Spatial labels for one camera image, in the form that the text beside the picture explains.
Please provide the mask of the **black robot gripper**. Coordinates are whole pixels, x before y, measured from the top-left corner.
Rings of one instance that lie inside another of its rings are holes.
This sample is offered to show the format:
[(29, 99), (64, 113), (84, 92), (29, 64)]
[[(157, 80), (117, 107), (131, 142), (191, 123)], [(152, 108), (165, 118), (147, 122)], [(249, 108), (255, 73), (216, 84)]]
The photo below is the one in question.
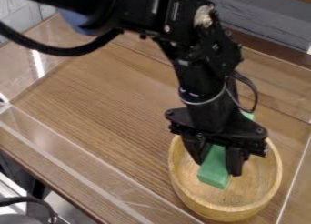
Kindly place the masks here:
[(192, 160), (200, 165), (213, 144), (225, 149), (225, 167), (233, 177), (249, 155), (265, 156), (267, 130), (243, 115), (235, 87), (208, 96), (179, 90), (184, 107), (165, 112), (169, 131), (179, 135)]

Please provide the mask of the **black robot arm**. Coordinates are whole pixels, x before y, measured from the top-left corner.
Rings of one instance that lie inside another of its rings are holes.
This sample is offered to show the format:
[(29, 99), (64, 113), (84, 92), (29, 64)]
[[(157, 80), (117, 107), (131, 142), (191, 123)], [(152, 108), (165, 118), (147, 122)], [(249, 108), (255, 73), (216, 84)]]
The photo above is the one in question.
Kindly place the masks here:
[(224, 148), (224, 166), (239, 176), (249, 156), (264, 156), (267, 130), (247, 115), (236, 85), (251, 81), (236, 70), (241, 45), (223, 26), (211, 0), (30, 0), (55, 6), (72, 28), (91, 35), (81, 46), (40, 43), (0, 21), (0, 36), (53, 56), (93, 52), (124, 32), (151, 38), (175, 70), (183, 106), (165, 113), (193, 161), (201, 163), (211, 147)]

